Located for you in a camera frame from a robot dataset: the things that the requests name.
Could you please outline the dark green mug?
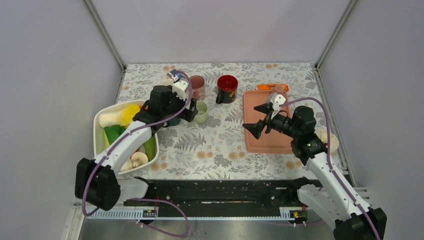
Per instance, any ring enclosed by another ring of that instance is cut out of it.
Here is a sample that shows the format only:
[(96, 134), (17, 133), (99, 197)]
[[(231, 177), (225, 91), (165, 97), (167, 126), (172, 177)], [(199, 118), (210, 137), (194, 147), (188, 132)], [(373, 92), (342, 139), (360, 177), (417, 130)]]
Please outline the dark green mug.
[(173, 126), (177, 126), (178, 124), (180, 124), (181, 119), (179, 117), (174, 117), (170, 120), (167, 121), (167, 125), (169, 127), (173, 127)]

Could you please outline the light green mug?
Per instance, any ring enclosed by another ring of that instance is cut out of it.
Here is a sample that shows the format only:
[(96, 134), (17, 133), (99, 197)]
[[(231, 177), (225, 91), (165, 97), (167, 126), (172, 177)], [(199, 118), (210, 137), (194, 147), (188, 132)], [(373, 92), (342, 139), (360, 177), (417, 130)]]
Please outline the light green mug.
[(197, 115), (194, 117), (193, 121), (196, 124), (204, 124), (207, 122), (209, 117), (209, 107), (204, 101), (198, 100), (196, 102), (196, 109), (198, 111)]

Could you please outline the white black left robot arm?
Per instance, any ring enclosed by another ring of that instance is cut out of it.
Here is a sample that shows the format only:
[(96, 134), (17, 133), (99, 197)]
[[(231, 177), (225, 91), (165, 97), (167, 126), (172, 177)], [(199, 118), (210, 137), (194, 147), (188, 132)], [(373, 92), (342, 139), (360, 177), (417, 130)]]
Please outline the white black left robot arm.
[(109, 147), (93, 159), (82, 158), (76, 167), (75, 196), (97, 209), (108, 211), (117, 202), (137, 199), (148, 206), (155, 192), (139, 179), (118, 180), (120, 169), (133, 153), (150, 140), (169, 120), (192, 122), (198, 113), (196, 99), (186, 94), (188, 82), (154, 86), (150, 98), (134, 115), (127, 129)]

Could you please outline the small brown pink cup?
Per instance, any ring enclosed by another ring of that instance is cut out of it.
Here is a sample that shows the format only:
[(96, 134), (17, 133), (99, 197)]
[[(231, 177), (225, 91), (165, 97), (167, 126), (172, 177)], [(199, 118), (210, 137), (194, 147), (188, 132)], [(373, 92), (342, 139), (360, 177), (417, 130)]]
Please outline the small brown pink cup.
[(277, 84), (274, 86), (273, 91), (279, 95), (282, 95), (285, 92), (285, 86)]

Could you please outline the pink patterned mug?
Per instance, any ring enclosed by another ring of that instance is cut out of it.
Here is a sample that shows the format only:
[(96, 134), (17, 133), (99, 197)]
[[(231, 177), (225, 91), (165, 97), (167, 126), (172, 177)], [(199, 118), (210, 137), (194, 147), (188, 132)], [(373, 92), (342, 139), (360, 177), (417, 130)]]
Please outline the pink patterned mug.
[(205, 80), (202, 76), (194, 75), (189, 78), (192, 87), (192, 97), (198, 101), (206, 98)]

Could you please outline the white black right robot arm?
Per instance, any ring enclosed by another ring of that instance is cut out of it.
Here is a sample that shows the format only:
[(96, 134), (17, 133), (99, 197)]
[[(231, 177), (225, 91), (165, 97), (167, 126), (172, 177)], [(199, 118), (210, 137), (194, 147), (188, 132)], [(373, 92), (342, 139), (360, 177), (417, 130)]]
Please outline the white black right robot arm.
[(243, 127), (256, 139), (271, 131), (291, 137), (292, 152), (327, 192), (323, 195), (308, 179), (298, 178), (286, 193), (287, 201), (293, 206), (304, 204), (312, 208), (336, 240), (382, 240), (387, 215), (381, 208), (371, 207), (337, 169), (328, 147), (315, 134), (314, 111), (299, 106), (288, 117), (281, 115), (280, 108), (271, 102), (257, 105), (254, 110), (263, 113), (264, 119)]

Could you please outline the yellow green faceted mug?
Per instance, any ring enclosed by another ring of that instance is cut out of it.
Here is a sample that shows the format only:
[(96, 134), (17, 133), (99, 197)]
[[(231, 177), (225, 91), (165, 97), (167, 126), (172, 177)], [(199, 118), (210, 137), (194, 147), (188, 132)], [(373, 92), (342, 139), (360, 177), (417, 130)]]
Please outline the yellow green faceted mug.
[(163, 86), (173, 86), (174, 85), (174, 80), (173, 79), (166, 79), (165, 81), (163, 81), (161, 83)]

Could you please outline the black skull pattern mug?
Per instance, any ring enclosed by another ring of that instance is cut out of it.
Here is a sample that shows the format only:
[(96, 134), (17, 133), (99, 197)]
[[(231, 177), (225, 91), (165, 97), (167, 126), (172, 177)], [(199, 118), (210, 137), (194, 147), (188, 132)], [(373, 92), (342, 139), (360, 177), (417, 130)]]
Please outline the black skull pattern mug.
[(231, 104), (236, 100), (238, 80), (232, 75), (223, 75), (217, 80), (216, 104)]

